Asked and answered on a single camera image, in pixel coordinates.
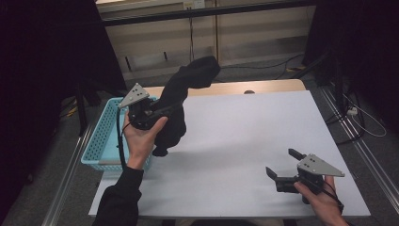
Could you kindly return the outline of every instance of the hand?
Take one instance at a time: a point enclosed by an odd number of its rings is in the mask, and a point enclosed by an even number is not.
[[[325,182],[331,185],[332,188],[324,183],[324,189],[330,194],[335,194],[334,177],[325,176]],[[299,191],[299,193],[301,193],[306,199],[308,199],[314,213],[317,217],[319,217],[321,221],[323,221],[325,225],[347,226],[347,223],[343,219],[340,209],[338,208],[338,204],[335,200],[333,200],[331,197],[323,192],[318,195],[313,194],[313,192],[311,192],[307,186],[303,185],[300,182],[296,182],[294,186]]]
[[[153,149],[153,143],[156,135],[164,128],[168,118],[162,117],[150,130],[138,130],[129,124],[129,117],[125,114],[123,128],[128,125],[123,134],[127,141],[129,148],[129,159],[127,161],[127,167],[142,170],[147,157],[150,155]]]

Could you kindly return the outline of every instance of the cable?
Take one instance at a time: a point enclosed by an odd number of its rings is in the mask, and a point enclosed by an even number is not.
[[[337,121],[340,121],[340,120],[342,120],[345,116],[346,116],[346,114],[342,114],[338,119],[335,119],[334,121],[326,121],[326,125],[330,125],[330,124],[332,124],[332,123],[335,123],[335,122],[337,122]]]
[[[194,40],[193,40],[193,33],[194,33],[194,28],[193,28],[193,18],[190,17],[188,18],[188,21],[190,23],[190,63],[192,62],[192,60],[194,60]]]
[[[385,135],[387,135],[387,130],[385,129],[385,127],[378,121],[376,120],[373,116],[371,116],[369,113],[367,113],[365,110],[361,109],[360,106],[355,105],[348,97],[346,97],[346,95],[343,95],[343,97],[345,97],[353,106],[355,106],[357,109],[359,109],[361,112],[363,112],[364,114],[366,114],[368,117],[370,117],[372,120],[374,120],[383,130],[384,130],[384,134],[383,135],[376,135],[371,133],[370,131],[366,130],[364,125],[360,125],[356,120],[355,117],[353,117],[352,115],[352,120],[365,132],[367,132],[368,134],[374,136],[374,137],[384,137]]]
[[[325,190],[323,187],[319,187],[318,185],[316,185],[315,183],[313,183],[311,180],[309,180],[309,179],[307,179],[307,178],[301,177],[301,179],[302,179],[302,180],[305,180],[307,183],[311,184],[311,185],[314,186],[314,187],[318,187],[320,192],[325,193],[325,194],[328,195],[331,199],[333,199],[335,202],[337,202],[337,205],[338,205],[338,208],[340,209],[340,212],[341,212],[341,213],[343,212],[343,208],[344,208],[343,203],[338,199],[338,195],[337,195],[337,193],[335,192],[335,189],[334,189],[329,183],[327,183],[326,181],[324,181],[324,183],[325,183],[326,185],[328,185],[328,186],[332,189],[332,192],[334,193],[334,195],[331,194],[330,192],[328,192],[327,190]]]
[[[125,125],[125,126],[123,127],[122,133],[120,134],[121,136],[123,136],[124,130],[125,130],[129,125],[130,125],[130,124],[127,124],[127,125]]]
[[[360,106],[359,97],[358,97],[357,93],[356,93],[355,91],[353,91],[353,93],[355,94],[355,98],[356,98],[356,101],[357,101],[357,103],[358,103],[358,106]],[[348,98],[345,94],[343,94],[343,96],[344,96],[346,99],[348,99],[349,102],[350,102],[352,105],[354,104],[353,101],[350,100],[350,98]],[[347,111],[345,111],[345,112],[343,113],[343,115],[341,115],[337,120],[335,120],[335,121],[327,121],[326,124],[329,125],[329,124],[332,124],[332,123],[334,123],[334,122],[341,121],[343,118],[346,117],[346,113],[347,113]],[[364,118],[363,118],[363,115],[361,114],[361,112],[358,114],[358,117],[359,117],[359,119],[360,119],[360,124],[362,125],[361,127],[365,128],[365,122],[364,122]],[[348,140],[345,140],[345,141],[341,141],[341,142],[335,142],[335,144],[336,144],[336,145],[347,144],[347,143],[350,143],[350,142],[353,142],[353,141],[356,141],[356,140],[360,139],[361,137],[363,137],[363,135],[364,135],[364,129],[361,129],[361,130],[360,130],[356,135],[354,135],[352,138],[350,138],[350,139],[348,139]]]
[[[287,70],[288,61],[292,60],[295,57],[297,57],[297,56],[291,57],[287,61],[285,61],[284,70],[282,70],[282,73],[279,76],[277,76],[276,78],[274,78],[273,80],[278,80],[279,78],[281,78],[285,74],[285,71]]]
[[[123,151],[123,139],[120,132],[120,109],[117,110],[117,136],[118,136],[118,150],[120,152],[120,164],[122,165],[122,169],[125,170],[126,168],[126,160]]]
[[[334,117],[336,117],[336,116],[339,116],[339,115],[333,114],[332,116],[328,117],[328,118],[325,120],[325,123],[327,123],[328,121],[332,120],[332,118],[334,118]]]
[[[283,64],[287,63],[288,61],[291,61],[292,59],[294,59],[296,57],[300,57],[300,56],[303,56],[303,54],[293,56],[293,57],[291,57],[291,58],[289,58],[289,59],[287,59],[287,60],[285,60],[285,61],[283,61],[283,62],[281,62],[279,64],[266,66],[266,67],[228,66],[228,67],[221,67],[221,69],[237,69],[237,68],[241,68],[241,69],[268,69],[268,68],[275,68],[275,67],[283,65]]]

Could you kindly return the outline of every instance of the white table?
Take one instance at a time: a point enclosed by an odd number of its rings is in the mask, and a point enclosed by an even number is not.
[[[311,94],[306,91],[191,96],[184,102],[187,133],[166,157],[152,159],[140,190],[139,213],[150,218],[305,218],[298,194],[278,193],[265,167],[297,174],[289,148],[315,153],[346,176],[336,178],[343,215],[370,212]],[[89,211],[120,172],[105,172]]]

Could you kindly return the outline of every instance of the blue plastic basket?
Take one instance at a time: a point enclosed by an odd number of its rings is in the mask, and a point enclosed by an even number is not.
[[[106,103],[88,145],[82,155],[81,162],[96,170],[122,170],[117,138],[117,112],[122,98],[112,98]],[[127,110],[120,110],[120,128],[123,127],[124,114]],[[129,156],[126,140],[124,143],[124,154],[126,160]],[[150,168],[151,154],[144,164],[144,170]]]

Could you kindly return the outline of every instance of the black curtain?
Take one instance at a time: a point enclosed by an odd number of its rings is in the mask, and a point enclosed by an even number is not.
[[[399,131],[399,17],[395,1],[324,1],[317,6],[303,63],[326,51],[342,63],[343,76],[377,109],[391,129]],[[326,60],[316,80],[333,77]]]
[[[1,222],[47,152],[61,101],[77,84],[126,87],[92,0],[0,0],[0,33]]]

